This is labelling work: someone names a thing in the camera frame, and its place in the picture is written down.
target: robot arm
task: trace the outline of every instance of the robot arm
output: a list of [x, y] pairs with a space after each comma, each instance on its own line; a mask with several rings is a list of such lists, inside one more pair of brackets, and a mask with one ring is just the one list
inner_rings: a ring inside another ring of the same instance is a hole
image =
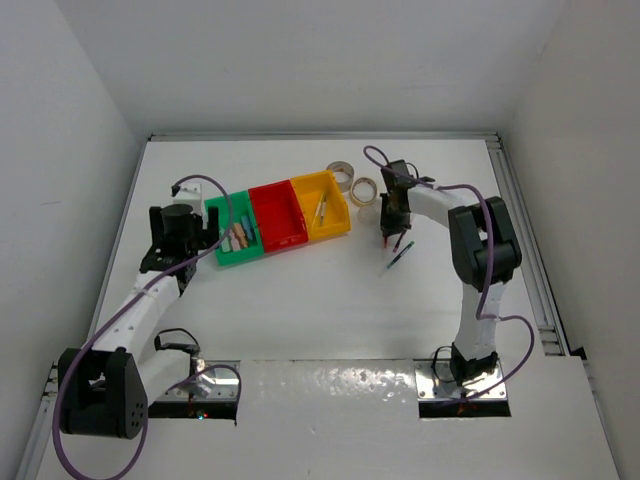
[[451, 253], [458, 277], [463, 282], [460, 328], [452, 345], [450, 368], [459, 385], [478, 374], [493, 370], [498, 354], [495, 346], [496, 318], [500, 300], [521, 261], [520, 247], [506, 205], [499, 197], [486, 200], [494, 236], [493, 278], [480, 312], [490, 318], [476, 317], [487, 273], [486, 225], [480, 205], [452, 191], [415, 185], [406, 177], [404, 160], [388, 165], [403, 177], [383, 170], [387, 194], [382, 195], [380, 228], [383, 236], [402, 234], [411, 228], [410, 214], [424, 215], [449, 229]]
[[[192, 185], [184, 184], [183, 188]], [[73, 372], [63, 399], [63, 432], [134, 438], [142, 428], [148, 405], [194, 373], [193, 360], [199, 353], [195, 345], [155, 345], [156, 351], [141, 363], [143, 349], [166, 310], [184, 293], [195, 274], [195, 264], [160, 279], [148, 291], [144, 286], [159, 272], [195, 257], [199, 249], [218, 240], [217, 209], [208, 212], [207, 229], [193, 210], [187, 203], [150, 208], [152, 245], [123, 305], [141, 291], [144, 295], [96, 341]], [[59, 384], [79, 351], [69, 348], [60, 357]]]

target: masking tape roll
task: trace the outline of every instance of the masking tape roll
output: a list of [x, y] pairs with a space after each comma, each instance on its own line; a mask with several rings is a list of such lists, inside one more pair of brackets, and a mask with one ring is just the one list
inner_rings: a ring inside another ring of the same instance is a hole
[[349, 177], [347, 180], [343, 182], [338, 182], [336, 179], [336, 182], [338, 183], [338, 188], [340, 188], [340, 191], [342, 193], [348, 192], [349, 189], [351, 188], [351, 184], [353, 183], [353, 175], [354, 175], [353, 167], [347, 162], [333, 162], [327, 165], [327, 170], [331, 170], [333, 173], [341, 172]]
[[[373, 195], [371, 195], [371, 198], [362, 199], [357, 197], [354, 190], [356, 186], [358, 186], [361, 183], [366, 183], [371, 186], [371, 188], [373, 189]], [[374, 182], [372, 179], [368, 177], [360, 177], [351, 185], [351, 189], [349, 190], [349, 196], [351, 197], [351, 201], [355, 203], [358, 207], [366, 207], [368, 205], [373, 205], [374, 202], [376, 201], [376, 197], [378, 196], [378, 186], [376, 185], [376, 182]]]

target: metal mounting plate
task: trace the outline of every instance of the metal mounting plate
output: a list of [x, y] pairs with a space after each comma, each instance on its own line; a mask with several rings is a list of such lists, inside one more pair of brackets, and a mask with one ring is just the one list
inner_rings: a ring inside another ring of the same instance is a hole
[[420, 407], [420, 418], [440, 417], [505, 417], [510, 416], [507, 389], [504, 384], [489, 390], [481, 397], [466, 403], [455, 403], [462, 394], [473, 394], [495, 385], [502, 380], [500, 362], [492, 372], [483, 373], [459, 387], [449, 370], [449, 360], [438, 360], [434, 374], [432, 360], [416, 360], [416, 393]]

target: small tool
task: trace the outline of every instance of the small tool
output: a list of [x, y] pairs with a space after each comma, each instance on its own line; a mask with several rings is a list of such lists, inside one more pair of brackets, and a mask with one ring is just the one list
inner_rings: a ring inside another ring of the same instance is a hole
[[413, 240], [411, 240], [411, 241], [407, 244], [407, 246], [406, 246], [406, 247], [404, 247], [404, 248], [400, 251], [400, 253], [399, 253], [398, 255], [396, 255], [396, 256], [394, 257], [394, 259], [393, 259], [393, 260], [391, 260], [391, 261], [389, 262], [389, 264], [388, 264], [386, 267], [384, 267], [384, 270], [382, 270], [382, 272], [380, 272], [380, 275], [382, 276], [382, 274], [383, 274], [384, 272], [386, 272], [386, 271], [387, 271], [387, 270], [389, 270], [391, 267], [393, 267], [393, 266], [398, 262], [398, 260], [400, 260], [400, 259], [402, 258], [402, 256], [403, 256], [405, 253], [407, 253], [407, 251], [409, 251], [409, 249], [410, 249], [411, 247], [413, 247], [413, 244], [414, 244], [414, 243], [415, 243], [415, 242], [414, 242]]
[[398, 248], [400, 248], [400, 242], [402, 242], [402, 239], [404, 238], [405, 234], [407, 233], [407, 231], [405, 230], [404, 232], [402, 232], [400, 234], [400, 238], [398, 238], [398, 241], [396, 242], [396, 244], [393, 246], [393, 253], [396, 253], [398, 251]]
[[315, 225], [316, 219], [318, 217], [320, 217], [320, 226], [322, 226], [322, 224], [324, 223], [324, 214], [327, 210], [326, 198], [327, 198], [327, 194], [325, 192], [322, 192], [322, 195], [320, 196], [320, 201], [318, 202], [318, 206], [316, 207], [316, 213], [313, 215], [312, 225]]
[[241, 250], [240, 243], [235, 236], [231, 238], [231, 250], [233, 250], [234, 252], [239, 252]]
[[240, 217], [240, 221], [242, 222], [242, 228], [244, 228], [244, 232], [247, 234], [247, 238], [250, 242], [253, 242], [253, 228], [251, 228], [249, 217], [243, 215], [242, 217]]
[[[222, 235], [224, 235], [224, 228], [220, 229], [220, 237], [222, 237]], [[229, 253], [231, 251], [231, 246], [229, 245], [229, 236], [225, 237], [225, 239], [222, 240], [220, 248], [222, 249], [223, 253]]]
[[247, 236], [244, 233], [244, 229], [242, 228], [242, 225], [240, 225], [239, 223], [234, 223], [232, 228], [233, 228], [233, 234], [238, 240], [240, 247], [247, 248], [249, 244], [247, 243]]

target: purple cable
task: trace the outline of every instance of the purple cable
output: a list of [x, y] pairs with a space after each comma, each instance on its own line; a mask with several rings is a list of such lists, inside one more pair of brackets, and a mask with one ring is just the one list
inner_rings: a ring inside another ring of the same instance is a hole
[[[192, 180], [192, 179], [206, 180], [206, 181], [212, 183], [213, 185], [215, 185], [218, 188], [218, 190], [220, 190], [220, 193], [222, 193], [222, 196], [224, 197], [225, 201], [227, 202], [227, 207], [229, 208], [229, 218], [233, 219], [233, 205], [231, 203], [231, 198], [229, 197], [229, 194], [225, 191], [225, 189], [222, 187], [222, 185], [220, 185], [213, 178], [207, 177], [206, 175], [189, 175], [187, 177], [184, 177], [184, 178], [181, 178], [180, 180], [178, 180], [174, 184], [174, 186], [178, 186], [178, 185], [180, 185], [180, 184], [182, 184], [182, 183], [184, 183], [184, 182], [186, 182], [188, 180]], [[89, 352], [89, 350], [91, 350], [91, 347], [93, 347], [93, 345], [96, 343], [96, 341], [107, 330], [109, 330], [113, 326], [113, 324], [116, 323], [125, 313], [127, 313], [127, 311], [129, 311], [129, 309], [131, 307], [133, 307], [133, 305], [135, 305], [136, 302], [138, 300], [140, 300], [140, 298], [142, 298], [142, 296], [144, 295], [144, 291], [149, 290], [152, 286], [154, 286], [156, 283], [158, 283], [161, 279], [165, 278], [166, 276], [171, 275], [172, 273], [180, 270], [181, 268], [184, 268], [184, 267], [186, 267], [188, 265], [196, 263], [202, 257], [205, 257], [208, 254], [210, 254], [211, 252], [213, 252], [216, 248], [218, 248], [218, 246], [220, 245], [222, 240], [224, 240], [227, 236], [229, 236], [229, 233], [231, 232], [231, 225], [232, 225], [232, 222], [230, 221], [229, 225], [227, 225], [227, 228], [223, 232], [222, 236], [218, 239], [218, 241], [216, 243], [213, 244], [213, 246], [211, 246], [208, 249], [204, 250], [202, 253], [196, 255], [195, 257], [192, 257], [192, 258], [190, 258], [188, 260], [185, 260], [184, 262], [179, 263], [178, 265], [175, 265], [175, 266], [165, 270], [164, 272], [161, 272], [160, 274], [158, 274], [158, 276], [154, 277], [151, 281], [149, 281], [149, 283], [147, 283], [144, 286], [142, 291], [140, 291], [131, 300], [129, 300], [91, 338], [89, 338], [89, 340], [87, 340], [87, 342], [80, 349], [80, 351], [75, 356], [75, 358], [71, 361], [71, 364], [69, 365], [69, 369], [67, 370], [66, 375], [62, 379], [62, 383], [60, 384], [60, 388], [58, 389], [58, 397], [56, 399], [56, 404], [55, 404], [55, 407], [53, 409], [53, 422], [52, 422], [52, 426], [51, 426], [51, 434], [52, 434], [52, 437], [53, 437], [53, 447], [54, 447], [54, 449], [56, 451], [56, 455], [58, 456], [58, 460], [60, 460], [60, 464], [67, 471], [67, 473], [69, 475], [71, 475], [73, 478], [75, 478], [76, 480], [95, 480], [95, 479], [93, 479], [91, 477], [85, 476], [82, 472], [78, 471], [71, 464], [71, 462], [69, 461], [69, 458], [67, 457], [67, 455], [66, 455], [66, 453], [64, 451], [64, 447], [62, 446], [62, 438], [61, 438], [61, 435], [60, 435], [60, 417], [61, 417], [61, 414], [62, 414], [62, 400], [64, 399], [64, 395], [67, 392], [67, 388], [69, 387], [69, 381], [70, 381], [71, 377], [73, 376], [73, 374], [75, 373], [75, 371], [77, 370], [78, 365], [82, 361], [83, 357], [87, 354], [87, 352]], [[214, 365], [213, 367], [205, 369], [202, 372], [199, 372], [198, 374], [193, 375], [192, 377], [189, 377], [188, 379], [184, 380], [184, 382], [191, 381], [193, 378], [197, 377], [198, 375], [201, 375], [202, 373], [208, 371], [209, 369], [216, 368], [216, 367], [217, 368], [222, 368], [222, 367], [227, 368], [229, 370], [232, 370], [233, 373], [235, 375], [237, 375], [237, 377], [238, 377], [238, 398], [237, 398], [237, 401], [239, 401], [240, 400], [240, 391], [241, 391], [241, 388], [242, 388], [242, 381], [240, 380], [240, 374], [233, 367], [229, 367], [227, 365], [217, 365], [217, 366]], [[140, 443], [138, 443], [138, 448], [136, 449], [136, 452], [134, 453], [133, 457], [131, 458], [131, 461], [127, 464], [126, 467], [124, 467], [124, 469], [120, 473], [114, 475], [113, 477], [108, 477], [108, 478], [106, 478], [104, 480], [119, 480], [120, 478], [124, 477], [127, 473], [129, 473], [129, 471], [133, 468], [133, 466], [138, 461], [138, 458], [140, 457], [140, 454], [142, 453], [142, 449], [144, 447], [144, 442], [145, 442], [145, 439], [147, 438], [147, 426], [148, 426], [148, 419], [145, 416], [144, 419], [143, 419], [143, 423], [142, 423], [142, 433], [141, 433], [141, 436], [140, 436]]]
[[389, 158], [385, 155], [385, 153], [380, 150], [378, 147], [374, 146], [374, 145], [367, 145], [362, 149], [362, 153], [364, 154], [365, 157], [367, 157], [367, 159], [373, 163], [374, 165], [378, 166], [379, 168], [381, 168], [382, 170], [389, 172], [393, 175], [395, 175], [396, 177], [401, 177], [401, 178], [405, 178], [407, 180], [411, 180], [412, 182], [415, 182], [419, 185], [422, 185], [423, 187], [427, 187], [430, 188], [432, 190], [441, 190], [441, 191], [447, 191], [447, 190], [470, 190], [471, 192], [473, 192], [473, 194], [477, 197], [478, 202], [480, 203], [480, 208], [482, 209], [482, 215], [484, 217], [484, 223], [486, 225], [486, 230], [487, 230], [487, 273], [485, 275], [484, 278], [484, 286], [482, 288], [482, 293], [480, 295], [480, 301], [478, 302], [478, 308], [476, 309], [476, 320], [488, 320], [488, 319], [495, 319], [498, 318], [500, 321], [503, 322], [507, 322], [509, 320], [521, 320], [525, 323], [525, 325], [527, 326], [527, 329], [529, 330], [529, 348], [527, 350], [527, 353], [524, 355], [524, 357], [522, 357], [522, 360], [520, 361], [520, 363], [518, 363], [513, 370], [511, 370], [508, 374], [506, 374], [504, 377], [502, 377], [502, 379], [497, 382], [495, 385], [489, 387], [489, 388], [485, 388], [484, 390], [481, 390], [480, 392], [476, 392], [472, 395], [469, 395], [468, 397], [463, 397], [459, 400], [451, 400], [450, 402], [444, 402], [443, 406], [446, 405], [451, 405], [451, 404], [456, 404], [456, 403], [464, 403], [467, 402], [469, 400], [472, 400], [474, 398], [478, 398], [481, 397], [482, 395], [484, 395], [485, 393], [493, 390], [494, 388], [496, 388], [499, 385], [502, 385], [504, 382], [506, 382], [507, 380], [509, 380], [511, 377], [513, 377], [518, 371], [520, 371], [520, 369], [524, 366], [525, 363], [527, 363], [527, 360], [529, 360], [529, 357], [531, 356], [531, 352], [533, 352], [533, 348], [535, 345], [535, 334], [533, 332], [533, 327], [531, 326], [531, 323], [524, 317], [520, 316], [520, 315], [509, 315], [507, 317], [496, 317], [496, 315], [490, 315], [490, 314], [483, 314], [482, 310], [484, 309], [484, 305], [487, 302], [487, 295], [489, 294], [489, 288], [491, 287], [491, 281], [493, 279], [493, 262], [494, 262], [494, 241], [493, 241], [493, 225], [491, 222], [491, 214], [489, 213], [489, 207], [487, 206], [487, 202], [484, 199], [484, 197], [482, 196], [482, 193], [480, 193], [480, 190], [478, 190], [476, 187], [474, 187], [473, 185], [469, 185], [467, 183], [460, 183], [457, 185], [446, 185], [446, 186], [439, 186], [439, 187], [435, 187], [434, 185], [425, 182], [424, 180], [421, 180], [419, 178], [414, 178], [411, 177], [409, 175], [405, 175], [403, 173], [399, 173], [396, 172], [395, 170], [393, 170], [392, 168], [389, 168], [387, 165], [383, 165], [382, 163], [378, 162], [376, 159], [374, 159], [370, 154], [369, 154], [369, 150], [374, 150], [375, 152], [377, 152], [380, 156], [382, 156], [382, 158], [384, 158], [385, 162], [387, 162], [387, 165], [390, 163], [389, 162]]

